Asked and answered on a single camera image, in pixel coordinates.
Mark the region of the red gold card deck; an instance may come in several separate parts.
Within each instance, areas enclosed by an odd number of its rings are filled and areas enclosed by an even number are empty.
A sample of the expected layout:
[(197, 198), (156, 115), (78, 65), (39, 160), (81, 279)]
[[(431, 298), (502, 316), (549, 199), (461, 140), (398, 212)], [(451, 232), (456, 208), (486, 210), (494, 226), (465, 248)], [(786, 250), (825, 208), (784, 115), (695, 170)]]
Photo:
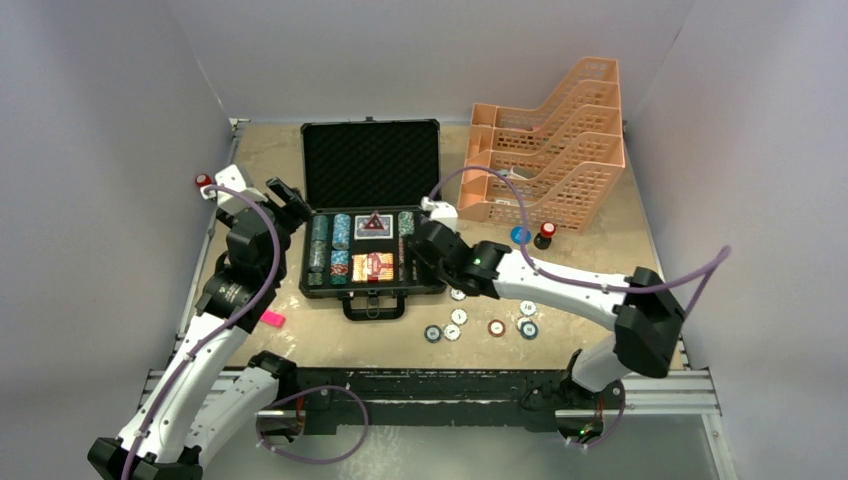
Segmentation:
[(353, 283), (385, 283), (395, 280), (394, 254), (371, 252), (352, 256), (351, 281)]

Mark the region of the blue playing card deck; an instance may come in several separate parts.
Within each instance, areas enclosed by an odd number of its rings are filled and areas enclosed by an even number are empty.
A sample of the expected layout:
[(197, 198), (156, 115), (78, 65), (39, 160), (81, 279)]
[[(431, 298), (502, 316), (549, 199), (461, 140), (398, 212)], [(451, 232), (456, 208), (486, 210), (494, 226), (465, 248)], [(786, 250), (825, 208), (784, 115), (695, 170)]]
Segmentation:
[(378, 212), (357, 215), (354, 217), (353, 232), (357, 241), (391, 239), (394, 237), (394, 217)]

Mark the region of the red triangular dealer button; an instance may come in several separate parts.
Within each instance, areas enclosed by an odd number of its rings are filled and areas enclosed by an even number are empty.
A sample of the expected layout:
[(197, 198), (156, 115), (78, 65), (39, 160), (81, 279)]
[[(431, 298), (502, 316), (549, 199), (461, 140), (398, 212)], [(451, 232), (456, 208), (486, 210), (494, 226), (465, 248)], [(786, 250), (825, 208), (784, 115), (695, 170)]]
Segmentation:
[(362, 226), (366, 231), (385, 231), (386, 223), (382, 219), (382, 215), (378, 211), (374, 211), (365, 221)]

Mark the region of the blue round button chip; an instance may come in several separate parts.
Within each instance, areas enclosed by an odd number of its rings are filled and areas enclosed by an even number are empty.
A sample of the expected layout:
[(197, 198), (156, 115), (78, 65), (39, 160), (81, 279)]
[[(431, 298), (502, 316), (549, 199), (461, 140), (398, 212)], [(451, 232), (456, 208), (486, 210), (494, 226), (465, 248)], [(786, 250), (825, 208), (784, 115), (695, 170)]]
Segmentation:
[(533, 239), (532, 232), (522, 226), (515, 226), (510, 232), (510, 239), (516, 245), (527, 245)]

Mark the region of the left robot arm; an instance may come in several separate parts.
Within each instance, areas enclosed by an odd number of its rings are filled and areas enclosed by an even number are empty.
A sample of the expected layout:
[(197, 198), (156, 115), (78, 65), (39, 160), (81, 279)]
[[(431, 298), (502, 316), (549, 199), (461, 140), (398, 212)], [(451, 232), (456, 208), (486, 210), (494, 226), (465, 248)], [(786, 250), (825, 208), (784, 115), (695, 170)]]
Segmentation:
[(215, 182), (202, 188), (218, 205), (227, 250), (202, 289), (189, 328), (138, 412), (114, 437), (95, 440), (87, 460), (103, 479), (200, 479), (214, 456), (265, 405), (297, 399), (292, 362), (262, 354), (215, 400), (207, 398), (287, 274), (291, 236), (312, 216), (298, 189), (273, 177), (280, 198)]

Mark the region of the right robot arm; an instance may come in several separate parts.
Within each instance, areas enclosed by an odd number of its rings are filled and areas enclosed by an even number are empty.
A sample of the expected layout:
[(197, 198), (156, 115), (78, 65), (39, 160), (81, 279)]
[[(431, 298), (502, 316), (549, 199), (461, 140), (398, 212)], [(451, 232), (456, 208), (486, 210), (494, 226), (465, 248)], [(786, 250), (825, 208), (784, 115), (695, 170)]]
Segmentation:
[(469, 246), (438, 221), (421, 226), (409, 248), (440, 281), (468, 296), (532, 301), (609, 330), (567, 368), (561, 392), (573, 406), (588, 405), (629, 373), (664, 378), (670, 371), (684, 312), (670, 291), (659, 290), (659, 276), (650, 269), (596, 274), (526, 259), (496, 242)]

